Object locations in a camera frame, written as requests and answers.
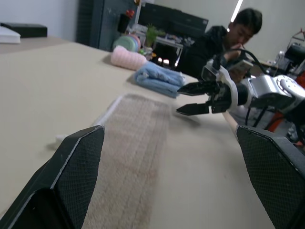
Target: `ceiling light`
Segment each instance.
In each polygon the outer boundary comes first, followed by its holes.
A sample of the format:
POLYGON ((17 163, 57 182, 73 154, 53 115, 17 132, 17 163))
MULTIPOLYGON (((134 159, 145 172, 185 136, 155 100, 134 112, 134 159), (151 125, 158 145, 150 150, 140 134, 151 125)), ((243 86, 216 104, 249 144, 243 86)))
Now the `ceiling light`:
POLYGON ((233 13, 232 18, 231 18, 231 22, 234 22, 242 3, 243 3, 243 0, 238 0, 238 3, 235 7, 234 13, 233 13))

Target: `man's hair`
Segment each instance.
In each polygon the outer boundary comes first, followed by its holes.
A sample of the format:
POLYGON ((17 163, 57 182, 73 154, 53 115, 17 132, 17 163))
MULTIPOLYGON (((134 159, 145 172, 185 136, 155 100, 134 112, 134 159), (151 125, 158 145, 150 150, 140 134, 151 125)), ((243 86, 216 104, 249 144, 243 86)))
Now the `man's hair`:
POLYGON ((233 23, 234 25, 242 24, 247 26, 253 30, 254 34, 257 34, 261 30, 263 24, 263 16, 260 11, 247 8, 237 14, 233 23))

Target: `man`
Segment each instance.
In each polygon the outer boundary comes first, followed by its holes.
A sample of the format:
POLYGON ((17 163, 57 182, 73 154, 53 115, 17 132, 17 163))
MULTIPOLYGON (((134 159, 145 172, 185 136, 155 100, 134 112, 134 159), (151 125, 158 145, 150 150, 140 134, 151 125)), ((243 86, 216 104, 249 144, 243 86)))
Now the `man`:
MULTIPOLYGON (((206 63, 215 55, 225 50, 242 48, 262 27, 262 13, 254 9, 245 9, 239 12, 229 24, 229 31, 223 26, 213 26, 203 37, 199 38, 188 50, 181 71, 187 75, 201 78, 201 72, 206 63)), ((246 59, 240 51, 228 52, 224 55, 229 66, 246 59)), ((240 82, 245 73, 229 72, 232 80, 240 82)))

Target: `black box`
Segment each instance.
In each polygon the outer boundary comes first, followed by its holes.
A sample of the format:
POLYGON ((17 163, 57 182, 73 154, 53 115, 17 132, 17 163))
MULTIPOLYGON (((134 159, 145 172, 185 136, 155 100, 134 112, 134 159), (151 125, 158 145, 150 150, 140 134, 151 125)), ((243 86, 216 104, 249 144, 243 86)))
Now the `black box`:
POLYGON ((43 25, 23 23, 0 23, 0 25, 19 33, 21 38, 48 36, 48 28, 43 25))

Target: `phone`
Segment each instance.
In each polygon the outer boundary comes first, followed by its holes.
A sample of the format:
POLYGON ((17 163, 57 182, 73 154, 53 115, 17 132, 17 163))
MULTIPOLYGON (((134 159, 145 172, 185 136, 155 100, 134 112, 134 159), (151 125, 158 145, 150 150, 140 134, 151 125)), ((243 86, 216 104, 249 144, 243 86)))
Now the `phone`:
POLYGON ((236 69, 236 70, 241 71, 241 72, 247 72, 252 67, 253 67, 252 63, 250 63, 248 61, 245 61, 245 60, 241 60, 237 64, 234 64, 233 66, 229 67, 228 71, 236 69))

